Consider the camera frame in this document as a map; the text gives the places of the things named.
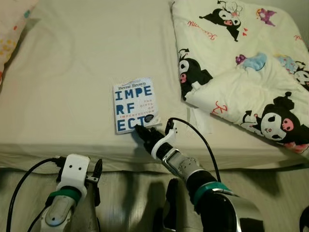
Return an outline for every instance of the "mattress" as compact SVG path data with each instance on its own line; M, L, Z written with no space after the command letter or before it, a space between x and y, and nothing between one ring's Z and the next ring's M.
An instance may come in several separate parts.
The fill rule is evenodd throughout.
M151 77L159 113L189 120L181 100L168 0L41 0L8 64L0 93L0 167L26 170L71 153L103 159L104 171L157 171L135 133L116 135L112 87ZM220 169L304 162L294 154L209 117ZM212 169L201 140L179 125L174 144ZM39 169L56 172L53 165Z

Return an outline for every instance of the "white plastic bracket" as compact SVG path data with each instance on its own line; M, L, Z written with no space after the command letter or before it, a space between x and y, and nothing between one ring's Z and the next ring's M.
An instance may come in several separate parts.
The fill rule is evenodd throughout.
M151 156L156 159L156 152L158 151L159 147L164 143L173 143L176 139L176 122L174 122L173 128L169 130L169 133L162 139L160 139L151 150Z
M85 179L89 163L90 158L86 156L76 154L68 155L63 167L61 182L58 184L56 190L58 191L64 186L75 187L82 194L81 200L84 200L87 195Z

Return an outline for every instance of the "wire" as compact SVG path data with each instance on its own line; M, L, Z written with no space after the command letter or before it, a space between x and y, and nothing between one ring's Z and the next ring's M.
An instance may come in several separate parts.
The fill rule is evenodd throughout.
M56 158L50 158L50 159L45 159L42 160L41 162L37 163L36 165L34 165L32 168L30 168L26 174L23 176L23 178L21 178L21 180L18 182L15 191L13 193L13 196L11 198L11 202L10 202L10 207L9 207L9 212L8 212L8 218L7 218L7 222L6 222L6 232L11 232L11 223L12 223L12 215L13 215L13 207L14 207L14 202L16 199L16 196L18 194L18 191L21 187L21 185L23 184L23 182L25 181L25 179L30 175L31 172L33 172L34 169L36 169L37 167L41 166L42 164L45 164L47 162L57 162Z
M44 209L42 209L42 211L37 215L37 217L33 220L33 222L31 223L31 225L29 226L29 229L27 230L27 232L31 232L33 226L35 225L35 223L37 222L37 220L39 220L41 214L44 212L45 209L47 209L47 207L44 207Z
M203 142L205 143L208 151L209 151L209 154L211 156L211 160L212 160L212 163L213 163L213 166L214 166L214 170L216 172L216 175L217 175L217 180L219 182L221 182L221 177L220 177L220 173L219 173L219 169L218 169L218 165L217 165L217 162L216 162L216 159L212 153L212 150L211 150L211 147L209 146L207 140L204 138L204 136L194 127L192 126L190 123L188 123L187 121L183 120L183 119L180 119L180 118L177 118L177 117L171 117L168 122L172 121L172 120L176 120L176 121L179 121L179 122L182 122L186 125L188 125L189 127L191 127L192 130L194 130L198 135L199 137L203 140Z

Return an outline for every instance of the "floor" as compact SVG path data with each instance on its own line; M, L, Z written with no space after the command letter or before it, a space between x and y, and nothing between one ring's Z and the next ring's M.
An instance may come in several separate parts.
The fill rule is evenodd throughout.
M0 231L22 172L0 170ZM309 169L285 172L222 171L222 181L260 209L266 232L297 232L302 211L309 205ZM97 207L102 232L150 232L155 210L163 206L168 174L104 173ZM13 232L26 232L55 190L56 175L32 174L22 186L14 207Z

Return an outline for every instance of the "pillow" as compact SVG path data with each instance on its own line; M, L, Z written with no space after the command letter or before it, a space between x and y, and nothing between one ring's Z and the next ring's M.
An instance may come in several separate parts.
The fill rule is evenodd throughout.
M20 34L38 0L2 0L0 7L0 85L4 64L16 48Z

